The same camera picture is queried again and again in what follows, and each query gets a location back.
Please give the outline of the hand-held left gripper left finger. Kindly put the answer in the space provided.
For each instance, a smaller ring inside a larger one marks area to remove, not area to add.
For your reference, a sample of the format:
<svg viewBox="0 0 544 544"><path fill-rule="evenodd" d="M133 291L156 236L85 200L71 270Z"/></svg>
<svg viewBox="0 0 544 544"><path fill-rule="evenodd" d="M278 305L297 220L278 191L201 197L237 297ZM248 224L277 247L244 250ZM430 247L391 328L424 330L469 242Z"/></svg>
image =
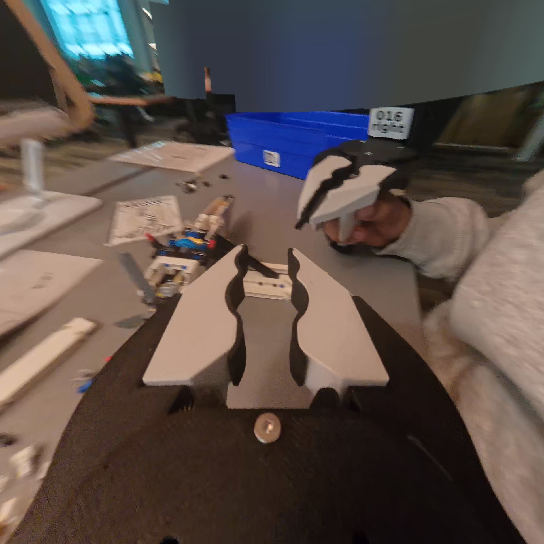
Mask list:
<svg viewBox="0 0 544 544"><path fill-rule="evenodd" d="M247 271L248 248L241 244L183 291L142 377L146 386L240 384L247 350L238 308Z"/></svg>

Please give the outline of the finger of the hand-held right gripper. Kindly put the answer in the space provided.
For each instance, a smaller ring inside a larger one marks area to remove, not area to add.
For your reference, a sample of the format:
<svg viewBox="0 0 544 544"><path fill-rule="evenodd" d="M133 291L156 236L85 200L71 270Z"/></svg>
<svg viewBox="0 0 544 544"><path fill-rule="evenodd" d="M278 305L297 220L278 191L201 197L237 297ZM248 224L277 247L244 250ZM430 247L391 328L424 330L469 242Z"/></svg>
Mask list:
<svg viewBox="0 0 544 544"><path fill-rule="evenodd" d="M384 181L396 171L396 168L385 165L361 167L355 177L326 192L316 211L310 213L311 228L317 230L324 223L337 220L339 242L349 241L356 225L357 212L377 200Z"/></svg>
<svg viewBox="0 0 544 544"><path fill-rule="evenodd" d="M327 194L343 185L353 171L353 162L340 155L328 155L309 170L298 201L296 230L309 224Z"/></svg>

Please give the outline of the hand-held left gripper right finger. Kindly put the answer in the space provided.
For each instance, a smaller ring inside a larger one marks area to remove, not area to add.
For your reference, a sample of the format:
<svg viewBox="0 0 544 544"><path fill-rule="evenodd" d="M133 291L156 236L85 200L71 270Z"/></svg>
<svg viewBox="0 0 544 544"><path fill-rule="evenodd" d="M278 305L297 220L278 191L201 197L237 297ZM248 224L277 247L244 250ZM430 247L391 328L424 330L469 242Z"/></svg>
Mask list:
<svg viewBox="0 0 544 544"><path fill-rule="evenodd" d="M289 365L296 384L314 394L387 385L389 374L350 292L296 248L288 251L288 275L296 310Z"/></svg>

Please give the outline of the partly built lego model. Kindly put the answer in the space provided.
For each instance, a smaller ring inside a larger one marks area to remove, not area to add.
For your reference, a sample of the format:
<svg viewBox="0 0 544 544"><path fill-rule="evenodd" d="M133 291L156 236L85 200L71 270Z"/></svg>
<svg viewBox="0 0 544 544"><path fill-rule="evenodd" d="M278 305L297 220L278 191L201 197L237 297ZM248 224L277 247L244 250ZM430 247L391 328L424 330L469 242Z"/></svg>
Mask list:
<svg viewBox="0 0 544 544"><path fill-rule="evenodd" d="M220 235L226 234L234 202L231 194L215 198L194 221L182 222L181 231L169 234L165 243L147 233L145 238L153 253L145 271L130 253L119 254L120 266L145 306L155 309L181 294L205 272L218 249Z"/></svg>

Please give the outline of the pile of lego pieces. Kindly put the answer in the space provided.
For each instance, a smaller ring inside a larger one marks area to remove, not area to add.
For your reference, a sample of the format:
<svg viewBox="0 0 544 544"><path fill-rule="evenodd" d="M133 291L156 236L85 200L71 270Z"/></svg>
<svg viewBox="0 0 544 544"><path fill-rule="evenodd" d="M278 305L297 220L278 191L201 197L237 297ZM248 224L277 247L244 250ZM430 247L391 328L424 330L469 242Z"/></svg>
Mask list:
<svg viewBox="0 0 544 544"><path fill-rule="evenodd" d="M51 440L1 432L1 543L22 521L50 462Z"/></svg>

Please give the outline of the person's right forearm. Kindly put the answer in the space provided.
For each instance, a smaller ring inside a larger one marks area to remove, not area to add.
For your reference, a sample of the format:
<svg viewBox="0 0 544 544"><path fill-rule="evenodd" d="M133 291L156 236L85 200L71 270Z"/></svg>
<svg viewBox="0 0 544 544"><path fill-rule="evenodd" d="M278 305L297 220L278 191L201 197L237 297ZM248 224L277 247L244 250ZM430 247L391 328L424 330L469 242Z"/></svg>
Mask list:
<svg viewBox="0 0 544 544"><path fill-rule="evenodd" d="M397 240L374 253L408 260L423 276L450 284L466 273L502 221L490 218L468 199L400 200L411 212L407 227Z"/></svg>

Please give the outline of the person's left forearm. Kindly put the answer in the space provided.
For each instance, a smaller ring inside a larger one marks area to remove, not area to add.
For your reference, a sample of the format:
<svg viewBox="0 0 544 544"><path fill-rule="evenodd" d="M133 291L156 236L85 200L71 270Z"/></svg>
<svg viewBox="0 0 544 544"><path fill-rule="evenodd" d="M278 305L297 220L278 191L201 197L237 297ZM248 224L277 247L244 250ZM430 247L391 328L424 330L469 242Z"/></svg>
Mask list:
<svg viewBox="0 0 544 544"><path fill-rule="evenodd" d="M454 336L449 306L439 304L424 319L428 365L514 525L527 543L543 543L543 421L503 373Z"/></svg>

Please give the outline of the long white lego panel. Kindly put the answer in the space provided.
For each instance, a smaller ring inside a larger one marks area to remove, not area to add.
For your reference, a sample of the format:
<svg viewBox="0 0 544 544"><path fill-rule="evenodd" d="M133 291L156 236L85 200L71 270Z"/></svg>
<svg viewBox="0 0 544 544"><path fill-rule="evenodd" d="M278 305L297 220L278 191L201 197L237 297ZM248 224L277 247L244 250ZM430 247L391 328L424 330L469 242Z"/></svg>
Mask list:
<svg viewBox="0 0 544 544"><path fill-rule="evenodd" d="M74 318L1 371L1 413L22 398L98 328L99 324L94 321Z"/></svg>

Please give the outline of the person's right hand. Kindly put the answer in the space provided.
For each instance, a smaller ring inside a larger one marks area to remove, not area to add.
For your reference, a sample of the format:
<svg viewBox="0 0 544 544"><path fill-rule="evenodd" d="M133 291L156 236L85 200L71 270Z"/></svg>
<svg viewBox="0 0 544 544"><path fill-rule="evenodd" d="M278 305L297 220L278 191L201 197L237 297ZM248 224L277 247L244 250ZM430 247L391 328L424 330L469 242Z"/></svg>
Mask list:
<svg viewBox="0 0 544 544"><path fill-rule="evenodd" d="M321 230L328 241L384 248L401 237L411 221L412 208L403 197L385 192L372 205L358 210L355 216L356 223L344 242L339 239L339 221L325 222Z"/></svg>

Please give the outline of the instruction sheet near model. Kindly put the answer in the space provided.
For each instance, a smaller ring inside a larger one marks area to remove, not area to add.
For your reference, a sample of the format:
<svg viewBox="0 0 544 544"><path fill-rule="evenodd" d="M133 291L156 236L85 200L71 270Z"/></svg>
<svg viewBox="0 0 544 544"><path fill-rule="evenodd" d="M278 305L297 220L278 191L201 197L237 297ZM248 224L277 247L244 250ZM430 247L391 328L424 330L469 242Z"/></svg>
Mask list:
<svg viewBox="0 0 544 544"><path fill-rule="evenodd" d="M164 195L114 205L105 246L114 247L133 241L178 233L184 228L177 197Z"/></svg>

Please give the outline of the white paper sheet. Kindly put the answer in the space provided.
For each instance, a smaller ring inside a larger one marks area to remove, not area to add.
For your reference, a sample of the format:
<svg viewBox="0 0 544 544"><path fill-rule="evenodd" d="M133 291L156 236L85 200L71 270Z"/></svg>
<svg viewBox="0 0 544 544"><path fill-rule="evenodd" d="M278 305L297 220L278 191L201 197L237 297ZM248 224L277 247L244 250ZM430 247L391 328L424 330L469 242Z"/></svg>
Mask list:
<svg viewBox="0 0 544 544"><path fill-rule="evenodd" d="M156 141L115 154L109 159L141 167L202 173L235 155L232 147Z"/></svg>

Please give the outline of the open instruction booklet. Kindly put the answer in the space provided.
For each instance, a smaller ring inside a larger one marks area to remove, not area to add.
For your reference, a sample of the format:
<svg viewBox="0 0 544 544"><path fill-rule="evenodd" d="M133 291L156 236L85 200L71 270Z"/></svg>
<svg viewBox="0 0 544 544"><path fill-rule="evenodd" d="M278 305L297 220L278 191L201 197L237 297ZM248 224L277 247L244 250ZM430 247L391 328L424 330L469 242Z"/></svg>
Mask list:
<svg viewBox="0 0 544 544"><path fill-rule="evenodd" d="M58 302L102 262L34 250L1 259L1 336Z"/></svg>

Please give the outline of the person's grey sweater torso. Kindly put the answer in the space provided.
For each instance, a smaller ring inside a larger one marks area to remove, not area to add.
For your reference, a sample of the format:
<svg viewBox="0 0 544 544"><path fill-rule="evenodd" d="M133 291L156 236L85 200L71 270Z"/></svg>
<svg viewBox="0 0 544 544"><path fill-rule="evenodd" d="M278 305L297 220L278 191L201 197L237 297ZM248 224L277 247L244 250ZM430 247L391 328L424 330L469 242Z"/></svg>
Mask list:
<svg viewBox="0 0 544 544"><path fill-rule="evenodd" d="M455 335L507 373L543 357L543 171L456 288Z"/></svg>

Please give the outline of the silver book stand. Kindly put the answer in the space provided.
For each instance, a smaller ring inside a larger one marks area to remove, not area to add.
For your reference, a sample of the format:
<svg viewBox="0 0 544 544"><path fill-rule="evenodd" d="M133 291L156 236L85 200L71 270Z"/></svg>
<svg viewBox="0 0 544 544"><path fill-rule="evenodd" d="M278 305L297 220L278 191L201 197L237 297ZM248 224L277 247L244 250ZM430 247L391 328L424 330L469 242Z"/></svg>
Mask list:
<svg viewBox="0 0 544 544"><path fill-rule="evenodd" d="M102 205L94 197L46 190L42 141L71 128L69 116L59 108L1 100L1 146L19 146L23 174L21 194L1 200L1 258Z"/></svg>

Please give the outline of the wooden office desk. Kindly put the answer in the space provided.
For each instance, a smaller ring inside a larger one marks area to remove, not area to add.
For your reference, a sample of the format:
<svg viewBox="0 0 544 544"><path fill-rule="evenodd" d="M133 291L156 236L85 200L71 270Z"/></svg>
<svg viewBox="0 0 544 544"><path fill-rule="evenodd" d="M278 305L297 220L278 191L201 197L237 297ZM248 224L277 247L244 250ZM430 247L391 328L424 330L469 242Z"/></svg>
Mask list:
<svg viewBox="0 0 544 544"><path fill-rule="evenodd" d="M138 147L135 124L130 113L130 108L146 108L153 105L168 104L174 97L166 94L152 94L141 96L109 96L95 92L88 93L88 97L94 106L112 108L119 118L120 130L126 140L129 149Z"/></svg>

